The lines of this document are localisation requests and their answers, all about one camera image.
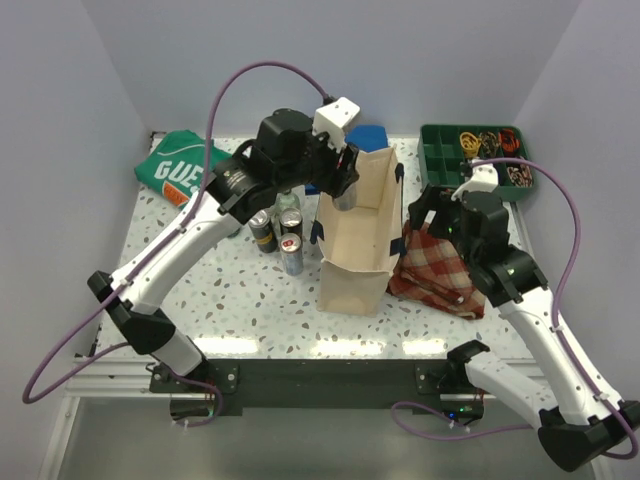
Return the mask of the red tab can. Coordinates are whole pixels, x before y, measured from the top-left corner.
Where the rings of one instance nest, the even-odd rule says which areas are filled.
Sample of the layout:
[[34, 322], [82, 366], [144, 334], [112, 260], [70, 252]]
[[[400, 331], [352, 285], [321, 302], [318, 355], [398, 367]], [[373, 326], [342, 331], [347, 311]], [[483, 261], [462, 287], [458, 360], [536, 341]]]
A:
[[332, 200], [333, 206], [339, 211], [349, 211], [357, 204], [357, 189], [353, 183], [347, 187], [345, 192]]
[[301, 238], [295, 233], [285, 233], [279, 245], [284, 271], [291, 276], [299, 275], [304, 268]]

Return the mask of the green cap soda bottle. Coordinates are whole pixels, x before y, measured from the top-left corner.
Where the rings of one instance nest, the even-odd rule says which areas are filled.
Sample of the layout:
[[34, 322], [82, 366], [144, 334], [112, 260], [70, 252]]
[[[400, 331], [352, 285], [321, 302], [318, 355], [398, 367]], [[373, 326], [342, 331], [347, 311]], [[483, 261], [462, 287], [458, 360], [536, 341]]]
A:
[[276, 199], [276, 207], [279, 211], [284, 211], [289, 208], [300, 208], [300, 199], [296, 193], [292, 190], [279, 193]]

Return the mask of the black can silver tab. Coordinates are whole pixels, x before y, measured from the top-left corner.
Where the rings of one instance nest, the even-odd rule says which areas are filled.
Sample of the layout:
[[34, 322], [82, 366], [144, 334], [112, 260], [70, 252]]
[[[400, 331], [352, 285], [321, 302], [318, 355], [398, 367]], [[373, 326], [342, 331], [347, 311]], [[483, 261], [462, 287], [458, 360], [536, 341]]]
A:
[[279, 227], [282, 235], [295, 234], [303, 238], [303, 215], [298, 208], [289, 207], [280, 212]]

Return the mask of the beige canvas tote bag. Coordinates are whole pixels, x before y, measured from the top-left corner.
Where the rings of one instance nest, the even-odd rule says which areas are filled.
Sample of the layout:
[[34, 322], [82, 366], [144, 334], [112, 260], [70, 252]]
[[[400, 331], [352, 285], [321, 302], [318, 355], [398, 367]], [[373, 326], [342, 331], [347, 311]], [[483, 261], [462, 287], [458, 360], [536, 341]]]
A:
[[317, 309], [373, 316], [403, 250], [404, 166], [387, 147], [361, 152], [356, 169], [351, 209], [319, 197], [310, 234], [322, 253]]

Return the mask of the black can foil top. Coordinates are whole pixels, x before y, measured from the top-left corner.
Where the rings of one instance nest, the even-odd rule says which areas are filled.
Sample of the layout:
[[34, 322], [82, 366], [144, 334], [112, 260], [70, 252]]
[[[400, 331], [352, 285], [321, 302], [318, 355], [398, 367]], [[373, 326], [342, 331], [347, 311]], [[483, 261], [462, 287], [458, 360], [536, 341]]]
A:
[[278, 249], [278, 242], [267, 210], [258, 211], [248, 221], [248, 225], [257, 248], [262, 253], [273, 253]]

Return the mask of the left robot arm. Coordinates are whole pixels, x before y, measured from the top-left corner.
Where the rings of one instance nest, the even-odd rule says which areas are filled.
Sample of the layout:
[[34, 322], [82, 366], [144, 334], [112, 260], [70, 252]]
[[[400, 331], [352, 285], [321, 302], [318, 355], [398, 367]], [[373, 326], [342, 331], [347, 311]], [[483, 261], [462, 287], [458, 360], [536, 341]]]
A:
[[276, 110], [255, 138], [215, 166], [202, 191], [141, 253], [111, 274], [89, 278], [129, 345], [164, 363], [183, 391], [205, 385], [206, 358], [162, 312], [166, 295], [204, 254], [271, 207], [278, 193], [306, 184], [333, 198], [353, 193], [358, 149], [346, 135], [359, 114], [344, 97], [313, 116]]

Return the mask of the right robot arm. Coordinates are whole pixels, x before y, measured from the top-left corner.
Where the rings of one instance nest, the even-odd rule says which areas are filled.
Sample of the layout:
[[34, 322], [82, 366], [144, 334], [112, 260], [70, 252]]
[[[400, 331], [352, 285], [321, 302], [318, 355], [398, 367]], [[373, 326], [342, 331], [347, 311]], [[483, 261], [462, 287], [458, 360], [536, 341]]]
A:
[[448, 386], [459, 393], [475, 386], [498, 397], [527, 421], [546, 454], [567, 472], [634, 439], [638, 402], [623, 399], [606, 381], [554, 311], [546, 277], [510, 241], [510, 215], [500, 197], [428, 186], [408, 211], [411, 229], [427, 227], [454, 247], [473, 286], [515, 329], [547, 381], [541, 386], [504, 365], [482, 342], [469, 341], [448, 354]]

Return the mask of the folded blue cloth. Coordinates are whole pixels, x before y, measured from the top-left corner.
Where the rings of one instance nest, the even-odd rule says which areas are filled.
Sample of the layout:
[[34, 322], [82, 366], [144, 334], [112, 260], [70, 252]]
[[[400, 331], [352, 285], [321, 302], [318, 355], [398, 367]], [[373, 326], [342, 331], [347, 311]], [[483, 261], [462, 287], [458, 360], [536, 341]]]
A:
[[[304, 140], [302, 143], [300, 160], [299, 160], [299, 167], [302, 174], [302, 184], [304, 186], [311, 185], [311, 184], [304, 183], [308, 175], [308, 167], [306, 165], [306, 160], [305, 160], [305, 153], [307, 151], [307, 143], [308, 143], [307, 135], [311, 133], [313, 133], [312, 128], [308, 133], [304, 134]], [[380, 150], [389, 146], [385, 129], [381, 126], [376, 126], [376, 125], [356, 126], [353, 130], [347, 133], [345, 142], [346, 144], [353, 143], [355, 146], [358, 147], [359, 154], [358, 154], [357, 160], [359, 160], [364, 153], [372, 153], [376, 150]], [[356, 166], [356, 169], [360, 178], [362, 174], [360, 173], [360, 170], [358, 169], [357, 166]], [[313, 185], [311, 186], [315, 189], [316, 192], [323, 193], [318, 191]]]

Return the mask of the red plaid cloth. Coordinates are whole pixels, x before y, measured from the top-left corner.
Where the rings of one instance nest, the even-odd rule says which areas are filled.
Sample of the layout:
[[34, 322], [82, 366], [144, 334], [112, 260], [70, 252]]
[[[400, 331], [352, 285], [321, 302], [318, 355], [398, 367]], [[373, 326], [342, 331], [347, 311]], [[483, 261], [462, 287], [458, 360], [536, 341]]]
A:
[[406, 221], [402, 256], [387, 286], [397, 298], [424, 304], [466, 319], [484, 317], [486, 297], [473, 286], [468, 270], [453, 245], [428, 233], [425, 222], [419, 230]]

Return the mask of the green compartment tray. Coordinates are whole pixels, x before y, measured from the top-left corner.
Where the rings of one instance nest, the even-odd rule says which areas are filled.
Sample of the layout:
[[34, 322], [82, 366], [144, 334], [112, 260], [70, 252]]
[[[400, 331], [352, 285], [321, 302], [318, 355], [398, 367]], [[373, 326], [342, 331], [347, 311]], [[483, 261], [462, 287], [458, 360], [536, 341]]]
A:
[[[453, 190], [465, 181], [462, 164], [472, 159], [530, 158], [524, 136], [514, 126], [425, 124], [420, 127], [418, 156], [422, 185]], [[497, 193], [519, 202], [537, 186], [535, 171], [524, 164], [499, 163]]]

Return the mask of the green Guess t-shirt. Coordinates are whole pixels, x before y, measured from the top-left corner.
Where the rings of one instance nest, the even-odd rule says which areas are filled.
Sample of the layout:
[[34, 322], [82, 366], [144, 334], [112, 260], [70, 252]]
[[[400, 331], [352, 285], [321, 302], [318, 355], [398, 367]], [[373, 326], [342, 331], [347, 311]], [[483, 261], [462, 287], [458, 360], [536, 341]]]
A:
[[134, 168], [137, 180], [172, 205], [183, 208], [200, 189], [205, 140], [189, 130], [167, 133]]

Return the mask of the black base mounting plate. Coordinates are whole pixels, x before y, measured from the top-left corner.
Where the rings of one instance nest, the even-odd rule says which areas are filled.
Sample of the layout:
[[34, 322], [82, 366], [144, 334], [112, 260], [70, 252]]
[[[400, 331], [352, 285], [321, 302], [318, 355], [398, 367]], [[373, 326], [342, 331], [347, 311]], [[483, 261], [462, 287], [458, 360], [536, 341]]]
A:
[[212, 359], [196, 374], [222, 393], [223, 415], [245, 409], [388, 409], [424, 404], [455, 420], [480, 419], [484, 399], [445, 360]]

